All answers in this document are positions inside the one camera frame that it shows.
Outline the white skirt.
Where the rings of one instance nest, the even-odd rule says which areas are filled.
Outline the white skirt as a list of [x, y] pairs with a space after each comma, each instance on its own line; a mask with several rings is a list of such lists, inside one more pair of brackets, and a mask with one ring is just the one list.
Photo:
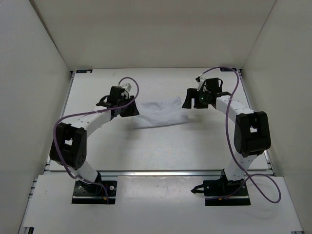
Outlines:
[[161, 101], [139, 102], [138, 116], [131, 117], [135, 129], [171, 126], [189, 122], [180, 97]]

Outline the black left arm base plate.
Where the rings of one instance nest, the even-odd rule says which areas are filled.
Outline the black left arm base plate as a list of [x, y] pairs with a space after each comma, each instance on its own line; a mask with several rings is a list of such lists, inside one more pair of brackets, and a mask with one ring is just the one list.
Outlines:
[[72, 204], [114, 205], [116, 202], [117, 181], [103, 180], [101, 183], [107, 190], [107, 196], [101, 186], [85, 184], [77, 180], [73, 189]]

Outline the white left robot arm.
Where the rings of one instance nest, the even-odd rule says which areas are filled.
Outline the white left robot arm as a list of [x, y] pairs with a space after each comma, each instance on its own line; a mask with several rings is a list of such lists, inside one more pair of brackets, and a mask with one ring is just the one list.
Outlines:
[[130, 95], [131, 85], [112, 86], [109, 95], [100, 99], [91, 111], [83, 114], [72, 123], [60, 122], [56, 126], [56, 141], [52, 143], [50, 158], [59, 165], [67, 167], [77, 179], [85, 182], [85, 188], [91, 194], [97, 194], [102, 188], [99, 173], [86, 161], [87, 138], [103, 124], [117, 116], [132, 117], [139, 115], [135, 97]]

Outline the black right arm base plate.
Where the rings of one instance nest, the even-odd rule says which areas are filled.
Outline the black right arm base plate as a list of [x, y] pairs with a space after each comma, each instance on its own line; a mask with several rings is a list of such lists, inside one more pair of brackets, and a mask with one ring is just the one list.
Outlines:
[[204, 194], [205, 206], [250, 206], [251, 201], [246, 185], [242, 180], [230, 184], [222, 179], [204, 180], [201, 185], [195, 186], [193, 194]]

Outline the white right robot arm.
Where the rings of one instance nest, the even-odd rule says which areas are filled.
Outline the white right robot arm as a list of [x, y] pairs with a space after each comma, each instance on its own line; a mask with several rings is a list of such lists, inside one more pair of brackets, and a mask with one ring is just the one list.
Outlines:
[[244, 172], [258, 155], [271, 146], [268, 116], [263, 111], [254, 111], [223, 92], [223, 81], [219, 78], [196, 78], [197, 88], [187, 89], [184, 109], [207, 109], [210, 105], [226, 115], [234, 127], [234, 158], [224, 169], [225, 179], [218, 184], [219, 191], [230, 195], [236, 190], [235, 181], [244, 178]]

